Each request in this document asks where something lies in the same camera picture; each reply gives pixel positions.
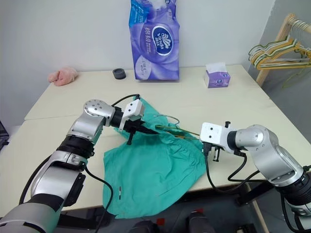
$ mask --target black cable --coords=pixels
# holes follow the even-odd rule
[[[34,170],[34,172],[31,174],[31,176],[29,177],[24,189],[23,189],[23,192],[21,193],[20,195],[20,198],[19,198],[19,205],[23,204],[24,203],[24,200],[25,200],[25,197],[26,197],[26,194],[27,194],[27,191],[31,185],[31,183],[33,182],[36,174],[39,172],[39,170],[47,163],[47,161],[50,159],[51,156],[47,157],[45,160],[42,161],[42,163],[40,163],[40,165]]]
[[[303,169],[304,169],[305,172],[308,172],[311,169],[311,165],[303,166]]]
[[[228,176],[228,180],[232,182],[243,182],[244,180],[237,180],[237,179],[232,179],[239,171],[242,170],[242,168],[245,166],[247,162],[247,156],[246,154],[242,154],[242,157],[244,158],[242,165],[236,169],[231,175]],[[248,180],[247,182],[266,182],[265,180]]]
[[[239,185],[235,186],[234,188],[231,188],[229,190],[221,190],[219,188],[217,188],[211,178],[210,178],[210,174],[209,174],[209,168],[208,168],[208,162],[207,162],[207,156],[205,156],[205,164],[206,164],[206,173],[207,173],[207,178],[208,178],[208,181],[210,183],[210,185],[213,187],[213,189],[216,191],[216,192],[219,192],[219,193],[224,193],[224,194],[228,194],[228,193],[232,193],[233,191],[239,189],[241,186],[243,186],[245,183],[247,183],[252,177],[254,177],[255,175],[257,175],[259,173],[259,171],[255,171],[253,172],[252,174],[250,174],[245,180],[243,180]]]
[[[97,225],[97,227],[96,227],[96,230],[95,230],[95,232],[94,232],[94,233],[97,233],[98,230],[99,230],[99,228],[101,227],[101,224],[102,224],[102,222],[103,222],[103,219],[104,219],[104,216],[105,216],[105,214],[106,214],[106,212],[107,212],[107,209],[108,209],[108,207],[109,207],[109,205],[110,205],[110,203],[111,203],[111,201],[112,201],[113,189],[112,189],[112,186],[111,186],[107,181],[104,181],[104,180],[102,180],[101,178],[98,178],[97,176],[93,175],[93,174],[88,170],[87,167],[86,167],[86,172],[87,172],[87,174],[88,174],[89,176],[91,176],[92,178],[94,178],[94,179],[96,179],[96,180],[98,180],[98,181],[103,182],[104,184],[106,184],[106,185],[108,186],[108,188],[110,189],[110,192],[111,192],[111,195],[110,195],[108,204],[107,204],[106,208],[104,209],[104,213],[103,213],[101,219],[99,220],[99,223],[98,223],[98,225]]]
[[[128,96],[125,96],[123,97],[122,99],[119,99],[117,102],[115,102],[114,104],[112,104],[111,106],[114,107],[115,105],[117,105],[118,103],[120,103],[121,101],[127,99],[127,98],[130,98],[130,97],[135,97],[136,96],[136,99],[139,98],[139,94],[132,94],[132,95],[128,95]]]
[[[286,222],[288,228],[292,232],[295,232],[295,233],[311,233],[311,229],[308,229],[308,230],[298,230],[298,229],[295,229],[294,227],[292,227],[292,225],[291,225],[291,223],[290,223],[290,221],[288,219],[287,212],[286,212],[285,198],[284,198],[284,196],[282,194],[281,194],[281,205],[282,205],[282,211],[283,211],[285,222]]]

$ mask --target table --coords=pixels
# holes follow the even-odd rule
[[[110,71],[103,71],[82,72],[75,82],[63,87],[51,84],[26,116],[26,121],[11,143],[1,152],[0,216],[17,205],[31,173],[59,146],[72,123],[81,114],[84,102],[89,99],[113,103],[125,95],[140,93],[160,113],[179,118],[182,128],[198,133],[203,122],[224,124],[229,120],[234,128],[262,124],[278,135],[280,144],[300,164],[310,164],[311,159],[306,155],[311,145],[302,134],[242,66],[227,66],[227,69],[231,76],[227,88],[207,89],[203,80],[204,67],[181,68],[181,80],[178,83],[134,81],[132,71],[127,71],[128,77],[125,80],[115,80]],[[112,128],[105,128],[95,146],[95,156],[89,159],[90,171],[103,177],[103,153],[124,141]],[[242,158],[222,151],[220,162],[211,162],[210,165],[213,182],[218,186],[232,184],[226,178],[241,163]],[[249,159],[236,177],[243,179],[255,170]],[[204,175],[190,191],[207,188],[211,186]],[[77,203],[65,210],[101,204],[102,184],[87,176]]]

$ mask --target wire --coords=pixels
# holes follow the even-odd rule
[[[181,130],[181,131],[184,131],[184,132],[186,132],[186,133],[190,133],[190,134],[193,134],[193,135],[200,136],[198,133],[193,133],[193,132],[190,132],[190,131],[188,131],[188,130],[183,130],[183,129],[177,128],[177,127],[170,127],[170,126],[164,126],[164,125],[156,125],[155,127],[156,127],[156,128],[163,128],[163,129]]]
[[[96,227],[96,230],[95,230],[95,232],[94,232],[94,233],[97,233],[98,230],[99,230],[99,228],[101,227],[101,224],[102,224],[102,222],[103,222],[103,219],[104,219],[104,216],[105,216],[105,214],[106,214],[106,212],[107,212],[107,209],[109,208],[110,203],[111,203],[111,201],[112,201],[113,189],[112,189],[112,186],[111,186],[107,181],[104,181],[104,180],[102,180],[101,178],[98,178],[97,176],[93,175],[93,174],[88,170],[87,167],[86,167],[86,172],[87,172],[87,174],[88,174],[90,177],[92,177],[92,178],[94,178],[94,179],[96,179],[96,180],[98,180],[98,181],[100,181],[100,182],[106,184],[106,185],[108,186],[108,188],[110,189],[110,193],[111,193],[111,194],[110,194],[109,201],[108,201],[108,204],[107,204],[106,208],[104,209],[104,213],[103,213],[101,219],[99,220],[98,225],[97,225],[97,227]]]
[[[216,191],[216,192],[218,192],[218,193],[226,193],[226,194],[228,194],[228,193],[232,193],[233,191],[235,191],[235,190],[237,190],[237,189],[239,189],[240,187],[242,187],[245,183],[247,183],[252,177],[254,177],[255,175],[257,175],[258,173],[259,173],[259,171],[257,170],[257,171],[255,171],[255,172],[253,172],[252,174],[250,174],[245,180],[243,180],[239,185],[237,185],[237,186],[235,186],[234,188],[231,188],[231,189],[229,189],[229,190],[221,190],[221,189],[219,189],[219,188],[217,188],[214,184],[213,184],[213,182],[212,182],[212,180],[211,180],[211,178],[210,178],[210,174],[209,174],[209,168],[208,168],[208,162],[207,162],[207,156],[205,156],[205,164],[206,164],[206,173],[207,173],[207,178],[208,178],[208,181],[209,181],[209,183],[210,183],[210,185],[213,187],[213,189]]]
[[[304,169],[305,172],[308,172],[311,169],[311,165],[303,166],[303,169]]]
[[[287,80],[284,81],[284,83],[282,85],[282,89],[285,89],[285,88],[288,88],[288,87],[295,85],[296,83],[300,82],[303,78],[305,78],[307,74],[309,74],[311,72],[311,69],[310,69],[306,73],[302,74],[305,70],[306,70],[306,67],[301,69],[298,73],[292,74]],[[291,84],[288,84],[294,76],[298,76],[298,78],[296,78],[296,81],[292,82]]]
[[[118,103],[120,103],[121,101],[130,98],[130,97],[136,97],[136,99],[139,99],[140,95],[139,94],[132,94],[132,95],[128,95],[123,97],[122,99],[119,99],[117,102],[115,102],[114,104],[112,104],[111,106],[114,107],[115,105],[117,105]]]
[[[172,135],[174,135],[174,136],[177,137],[177,138],[181,138],[181,139],[199,140],[199,139],[196,138],[196,137],[185,137],[185,136],[180,136],[180,135],[175,135],[175,134],[172,134]]]
[[[25,197],[26,197],[26,194],[27,194],[27,191],[31,185],[31,183],[33,182],[36,174],[39,172],[39,170],[47,163],[47,161],[50,159],[51,156],[47,157],[45,160],[42,161],[42,163],[40,163],[40,165],[34,170],[34,172],[31,174],[31,176],[29,177],[21,195],[20,195],[20,198],[19,198],[19,205],[23,204],[24,203],[24,200],[25,200]]]
[[[244,180],[236,180],[236,179],[232,179],[232,177],[234,177],[239,171],[242,170],[242,168],[245,166],[246,162],[247,162],[247,156],[245,154],[242,155],[244,160],[242,165],[236,169],[231,175],[228,176],[228,180],[232,181],[232,182],[243,182]],[[265,180],[248,180],[247,182],[266,182]]]
[[[173,116],[170,116],[170,115],[165,115],[165,114],[159,114],[159,115],[154,115],[154,117],[168,117],[168,118],[172,118],[174,120],[177,121],[177,123],[175,123],[174,125],[177,127],[177,125],[180,123],[180,120],[173,117]]]
[[[291,225],[291,223],[290,223],[290,221],[288,219],[287,212],[286,212],[285,198],[284,198],[284,196],[282,194],[281,194],[281,205],[282,205],[282,211],[283,211],[285,222],[286,222],[288,228],[292,232],[295,232],[295,233],[311,233],[311,229],[308,229],[308,230],[298,230],[298,229],[295,229],[294,227],[292,227],[292,225]]]

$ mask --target tissue package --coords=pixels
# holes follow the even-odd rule
[[[129,27],[135,78],[179,79],[176,0],[131,0]]]

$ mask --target purple tissue pack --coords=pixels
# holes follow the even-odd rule
[[[131,0],[129,27],[135,78],[179,80],[176,0]]]
[[[225,63],[207,64],[204,80],[208,88],[227,87],[229,85],[230,75],[226,70]]]

